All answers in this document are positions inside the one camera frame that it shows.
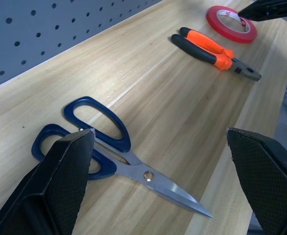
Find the orange pliers handle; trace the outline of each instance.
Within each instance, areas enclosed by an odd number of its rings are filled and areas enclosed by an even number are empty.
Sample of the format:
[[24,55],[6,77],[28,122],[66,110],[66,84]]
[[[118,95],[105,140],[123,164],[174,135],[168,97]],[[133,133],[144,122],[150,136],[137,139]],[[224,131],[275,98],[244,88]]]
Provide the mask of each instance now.
[[183,27],[180,35],[174,34],[171,41],[191,56],[215,65],[219,70],[228,70],[235,55],[232,50],[222,47],[208,36]]

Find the pegboard hole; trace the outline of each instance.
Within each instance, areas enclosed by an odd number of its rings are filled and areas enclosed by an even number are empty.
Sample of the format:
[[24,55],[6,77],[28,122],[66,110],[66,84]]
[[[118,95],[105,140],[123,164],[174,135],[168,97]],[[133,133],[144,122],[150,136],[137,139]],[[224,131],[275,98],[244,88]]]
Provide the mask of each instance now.
[[12,20],[12,18],[7,18],[7,19],[5,20],[5,22],[6,22],[7,24],[10,24],[10,23],[13,22],[13,20]]

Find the pliers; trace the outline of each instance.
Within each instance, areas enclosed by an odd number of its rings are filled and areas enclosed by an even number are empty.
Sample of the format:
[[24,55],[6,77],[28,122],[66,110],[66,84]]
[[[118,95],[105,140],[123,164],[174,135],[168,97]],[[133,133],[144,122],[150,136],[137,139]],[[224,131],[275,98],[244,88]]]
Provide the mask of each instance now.
[[232,50],[222,47],[198,31],[182,27],[179,34],[173,34],[170,40],[184,52],[215,65],[221,71],[230,70],[254,81],[261,79],[258,72],[235,58]]

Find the light wood grain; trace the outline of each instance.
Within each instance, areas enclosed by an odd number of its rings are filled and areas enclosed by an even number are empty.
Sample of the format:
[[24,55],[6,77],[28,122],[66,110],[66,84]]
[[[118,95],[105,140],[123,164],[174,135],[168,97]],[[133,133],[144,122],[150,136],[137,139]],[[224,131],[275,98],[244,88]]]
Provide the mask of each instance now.
[[[225,131],[271,136],[287,83],[287,23],[255,23],[257,39],[231,42],[205,20],[212,5],[248,1],[164,0],[0,86],[0,208],[36,164],[31,145],[48,123],[77,130],[61,109],[89,95],[125,123],[140,159],[191,193],[215,216],[193,214],[124,177],[89,182],[73,234],[245,234],[251,209]],[[207,34],[263,75],[220,72],[167,40],[182,26]],[[117,136],[91,108],[76,114]]]

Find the scissor pivot screw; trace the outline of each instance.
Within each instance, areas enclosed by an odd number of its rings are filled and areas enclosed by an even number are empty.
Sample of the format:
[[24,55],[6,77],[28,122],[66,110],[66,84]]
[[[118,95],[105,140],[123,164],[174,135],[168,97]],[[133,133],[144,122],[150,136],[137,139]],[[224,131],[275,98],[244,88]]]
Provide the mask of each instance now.
[[154,177],[151,171],[146,171],[143,176],[144,176],[144,179],[147,180],[148,182],[152,181]]

